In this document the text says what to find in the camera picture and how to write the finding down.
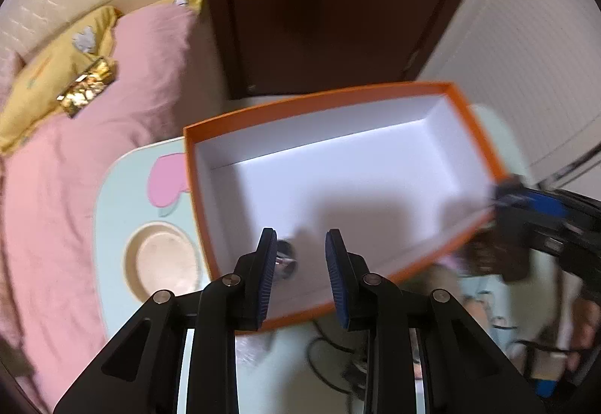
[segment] wooden door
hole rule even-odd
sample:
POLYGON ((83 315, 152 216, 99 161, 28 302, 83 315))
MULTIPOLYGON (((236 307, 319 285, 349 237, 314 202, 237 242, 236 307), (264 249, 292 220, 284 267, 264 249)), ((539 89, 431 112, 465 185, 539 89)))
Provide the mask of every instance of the wooden door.
POLYGON ((253 95, 401 80, 440 0, 233 0, 253 95))

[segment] person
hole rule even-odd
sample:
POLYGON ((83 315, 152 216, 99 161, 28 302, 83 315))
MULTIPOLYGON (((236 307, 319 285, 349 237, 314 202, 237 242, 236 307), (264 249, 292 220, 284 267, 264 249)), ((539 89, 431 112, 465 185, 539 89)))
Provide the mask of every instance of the person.
MULTIPOLYGON (((572 339, 570 349, 584 349, 593 347, 593 341, 601 324, 601 306, 590 300, 586 295, 576 297, 572 304, 572 339)), ((566 368, 576 371, 580 363, 579 353, 570 353, 567 357, 566 368)))

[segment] pink blanket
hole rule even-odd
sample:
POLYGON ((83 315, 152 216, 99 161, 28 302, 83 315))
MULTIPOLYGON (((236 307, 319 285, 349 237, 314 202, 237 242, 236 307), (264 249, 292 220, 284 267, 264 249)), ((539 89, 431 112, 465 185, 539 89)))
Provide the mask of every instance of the pink blanket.
POLYGON ((118 79, 75 119, 46 121, 7 160, 7 261, 23 347, 53 408, 106 341, 95 289, 92 217, 109 166, 177 134, 173 108, 195 15, 151 6, 115 29, 118 79))

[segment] metal screw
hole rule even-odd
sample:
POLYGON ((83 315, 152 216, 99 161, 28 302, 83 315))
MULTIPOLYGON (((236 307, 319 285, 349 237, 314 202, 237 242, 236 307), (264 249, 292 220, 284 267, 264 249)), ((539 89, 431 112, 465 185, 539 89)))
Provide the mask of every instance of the metal screw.
POLYGON ((550 236, 545 238, 545 246, 555 253, 563 251, 563 243, 550 236))
POLYGON ((292 245, 284 240, 278 240, 278 252, 275 255, 273 281, 286 280, 296 271, 298 263, 294 257, 292 245))
POLYGON ((449 302, 451 299, 451 294, 449 294, 449 292, 443 288, 437 288, 432 294, 432 297, 434 297, 434 300, 437 302, 449 302))
POLYGON ((382 277, 380 277, 377 273, 366 273, 363 276, 363 281, 367 285, 380 285, 382 283, 382 277))
POLYGON ((580 229, 578 226, 573 225, 571 222, 564 222, 564 226, 566 227, 566 229, 575 232, 576 234, 582 234, 584 232, 582 231, 582 229, 580 229))
POLYGON ((169 299, 171 298, 171 293, 168 290, 159 290, 158 292, 154 293, 154 296, 152 296, 152 299, 157 303, 157 304, 162 304, 167 302, 169 299))
POLYGON ((221 279, 221 281, 228 287, 233 287, 234 285, 238 285, 240 283, 240 276, 236 275, 235 273, 228 273, 221 279))

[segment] yellow pillow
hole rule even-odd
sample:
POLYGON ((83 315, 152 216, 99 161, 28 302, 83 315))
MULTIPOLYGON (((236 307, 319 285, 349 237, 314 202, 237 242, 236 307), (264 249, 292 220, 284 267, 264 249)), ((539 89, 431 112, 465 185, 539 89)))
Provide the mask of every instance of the yellow pillow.
POLYGON ((119 15, 111 6, 92 11, 19 72, 0 114, 0 153, 12 153, 44 117, 62 110, 56 97, 99 56, 112 54, 119 15))
POLYGON ((202 8, 202 0, 162 0, 156 2, 155 4, 177 4, 177 5, 186 5, 190 9, 196 12, 196 14, 200 14, 200 9, 202 8))

